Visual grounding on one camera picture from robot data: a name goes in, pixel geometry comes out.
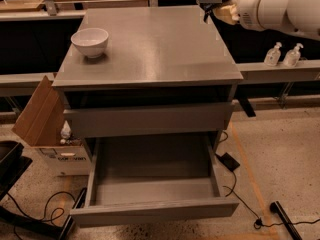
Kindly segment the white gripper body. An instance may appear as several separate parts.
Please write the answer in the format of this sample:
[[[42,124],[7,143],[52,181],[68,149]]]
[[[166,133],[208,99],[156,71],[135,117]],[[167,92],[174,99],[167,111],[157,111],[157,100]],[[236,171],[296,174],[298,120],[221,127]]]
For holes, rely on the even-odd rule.
[[[239,22],[248,30],[292,32],[287,14],[289,0],[237,0]]]

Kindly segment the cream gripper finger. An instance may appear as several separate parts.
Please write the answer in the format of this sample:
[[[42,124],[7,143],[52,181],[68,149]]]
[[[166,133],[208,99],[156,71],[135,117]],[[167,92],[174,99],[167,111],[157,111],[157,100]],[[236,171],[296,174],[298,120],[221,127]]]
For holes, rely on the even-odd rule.
[[[225,5],[213,10],[217,19],[229,25],[236,25],[239,22],[239,14],[235,5]]]

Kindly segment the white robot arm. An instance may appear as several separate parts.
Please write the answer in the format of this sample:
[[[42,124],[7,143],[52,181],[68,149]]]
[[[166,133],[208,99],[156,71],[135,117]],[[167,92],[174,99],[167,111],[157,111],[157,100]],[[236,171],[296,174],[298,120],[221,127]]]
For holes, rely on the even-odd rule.
[[[320,40],[320,0],[229,0],[213,12],[219,20],[247,30]]]

